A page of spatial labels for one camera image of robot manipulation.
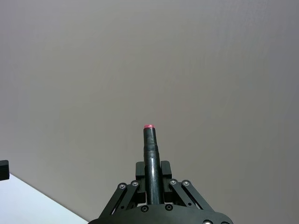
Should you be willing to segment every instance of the black cylindrical object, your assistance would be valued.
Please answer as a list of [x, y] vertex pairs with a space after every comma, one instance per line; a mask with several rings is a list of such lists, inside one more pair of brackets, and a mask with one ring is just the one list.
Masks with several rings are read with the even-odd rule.
[[145, 190], [148, 204], [163, 204], [163, 183], [156, 131], [153, 125], [143, 129]]

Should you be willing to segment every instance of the screw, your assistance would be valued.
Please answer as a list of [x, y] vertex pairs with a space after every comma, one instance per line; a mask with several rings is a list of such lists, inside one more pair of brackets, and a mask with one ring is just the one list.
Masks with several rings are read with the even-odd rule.
[[171, 180], [170, 184], [176, 184], [177, 182], [175, 180]]
[[165, 205], [165, 209], [171, 211], [173, 209], [173, 206], [171, 204], [167, 204]]
[[134, 181], [134, 182], [132, 183], [133, 186], [138, 186], [138, 184], [139, 184], [139, 183], [138, 183], [137, 181]]
[[184, 181], [184, 182], [183, 182], [183, 185], [185, 185], [185, 186], [188, 186], [189, 184], [190, 184], [189, 181]]
[[147, 205], [144, 205], [141, 207], [141, 211], [142, 212], [147, 212], [149, 210], [148, 206]]
[[122, 183], [122, 184], [119, 185], [119, 188], [124, 189], [124, 188], [126, 188], [126, 185]]

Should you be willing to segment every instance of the bolt head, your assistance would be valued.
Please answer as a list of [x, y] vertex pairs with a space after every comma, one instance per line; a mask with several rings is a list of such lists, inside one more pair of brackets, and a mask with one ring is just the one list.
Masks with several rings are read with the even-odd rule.
[[171, 211], [173, 209], [173, 206], [171, 204], [167, 204], [167, 205], [165, 205], [165, 209], [167, 211]]
[[124, 189], [126, 187], [126, 185], [124, 185], [123, 183], [119, 185], [120, 189]]
[[147, 212], [149, 210], [148, 206], [147, 205], [144, 205], [141, 207], [141, 211], [142, 212]]
[[189, 181], [184, 181], [184, 182], [183, 182], [183, 185], [185, 185], [185, 186], [188, 186], [189, 184], [190, 184]]

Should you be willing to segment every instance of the red marker cap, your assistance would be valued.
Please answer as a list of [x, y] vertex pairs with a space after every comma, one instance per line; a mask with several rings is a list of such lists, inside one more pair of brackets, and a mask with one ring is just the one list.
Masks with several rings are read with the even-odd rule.
[[154, 125], [145, 125], [143, 128], [148, 128], [148, 127], [153, 127], [153, 128], [155, 128]]

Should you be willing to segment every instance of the black metal bracket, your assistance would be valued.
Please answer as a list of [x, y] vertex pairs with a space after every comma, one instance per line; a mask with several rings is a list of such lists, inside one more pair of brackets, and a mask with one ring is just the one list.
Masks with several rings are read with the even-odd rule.
[[0, 161], [0, 181], [9, 179], [9, 163], [8, 160]]
[[[166, 203], [193, 209], [214, 211], [189, 180], [178, 182], [172, 178], [169, 161], [161, 161], [163, 194]], [[99, 218], [135, 208], [146, 203], [144, 162], [136, 163], [136, 180], [129, 185], [120, 183]]]

